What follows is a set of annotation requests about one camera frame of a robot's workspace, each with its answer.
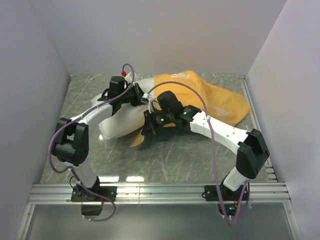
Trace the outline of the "white pillow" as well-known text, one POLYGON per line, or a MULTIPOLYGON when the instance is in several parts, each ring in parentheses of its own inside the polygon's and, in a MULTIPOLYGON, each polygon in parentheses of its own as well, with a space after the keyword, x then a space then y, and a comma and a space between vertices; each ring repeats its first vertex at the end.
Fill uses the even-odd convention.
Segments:
MULTIPOLYGON (((144 78, 138 83, 141 90, 146 93, 154 87, 154 77, 144 78)), ((106 140, 125 136, 141 128, 145 123, 144 111, 148 110, 148 104, 132 106, 130 103, 122 104, 121 108, 111 117, 98 124, 98 120, 89 121, 89 134, 99 126, 102 136, 106 140)))

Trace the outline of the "yellow pillowcase with blue lining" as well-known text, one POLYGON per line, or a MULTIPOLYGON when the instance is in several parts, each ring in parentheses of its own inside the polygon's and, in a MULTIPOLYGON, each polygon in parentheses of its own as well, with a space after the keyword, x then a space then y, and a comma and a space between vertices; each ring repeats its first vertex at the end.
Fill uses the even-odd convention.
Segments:
MULTIPOLYGON (((207 116, 233 127, 251 112, 250 105, 242 95, 208 83, 191 70, 156 75, 154 88, 147 93, 155 96, 157 100, 157 97, 166 91, 173 92, 183 106, 195 106, 207 116)), ((137 146, 142 141, 140 132, 133 145, 137 146)))

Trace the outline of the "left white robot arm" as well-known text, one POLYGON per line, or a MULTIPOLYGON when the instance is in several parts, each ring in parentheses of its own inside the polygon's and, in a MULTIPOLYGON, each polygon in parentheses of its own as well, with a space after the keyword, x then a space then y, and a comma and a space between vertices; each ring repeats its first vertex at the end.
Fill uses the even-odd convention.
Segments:
POLYGON ((113 76, 109 88, 97 98, 95 104, 72 118, 60 118, 48 147, 48 160, 54 172, 62 174, 71 170, 83 195, 96 201, 101 195, 99 178, 86 162, 89 154, 90 128, 115 115, 124 104, 143 104, 143 90, 137 82, 127 82, 122 76, 113 76))

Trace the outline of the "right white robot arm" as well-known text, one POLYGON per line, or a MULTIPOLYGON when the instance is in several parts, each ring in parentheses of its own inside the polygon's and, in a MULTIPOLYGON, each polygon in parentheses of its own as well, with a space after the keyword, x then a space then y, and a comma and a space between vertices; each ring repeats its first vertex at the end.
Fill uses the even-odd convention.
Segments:
POLYGON ((171 91, 157 98, 159 109, 153 107, 153 101, 149 94, 143 94, 141 102, 148 105, 141 130, 143 143, 155 139, 165 128, 176 127, 213 139, 236 155, 235 167, 220 184, 220 194, 226 200, 233 199, 246 181, 255 179, 270 156, 262 133, 255 128, 239 129, 206 115, 196 106, 184 106, 171 91))

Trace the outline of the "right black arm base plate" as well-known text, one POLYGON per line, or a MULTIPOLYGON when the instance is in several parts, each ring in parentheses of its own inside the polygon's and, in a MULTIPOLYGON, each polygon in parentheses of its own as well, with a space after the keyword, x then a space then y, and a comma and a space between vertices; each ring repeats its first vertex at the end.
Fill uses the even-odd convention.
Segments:
MULTIPOLYGON (((239 201, 244 185, 241 185, 236 191, 232 191, 229 188, 225 187, 223 184, 220 185, 220 191, 222 199, 224 201, 239 201)), ((250 196, 250 185, 247 184, 242 200, 247 201, 250 196)), ((204 198, 207 202, 219 201, 218 190, 216 185, 205 185, 204 192, 201 194, 201 197, 204 198)))

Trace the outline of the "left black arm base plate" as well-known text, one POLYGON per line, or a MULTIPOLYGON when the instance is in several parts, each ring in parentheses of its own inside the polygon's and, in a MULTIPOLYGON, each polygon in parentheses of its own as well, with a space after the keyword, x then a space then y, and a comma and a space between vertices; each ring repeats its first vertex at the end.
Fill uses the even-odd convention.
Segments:
POLYGON ((102 201, 104 196, 105 198, 110 199, 111 201, 115 201, 117 195, 117 187, 116 186, 98 186, 96 188, 89 188, 89 191, 85 190, 82 186, 76 185, 73 188, 71 194, 71 202, 99 202, 102 201))

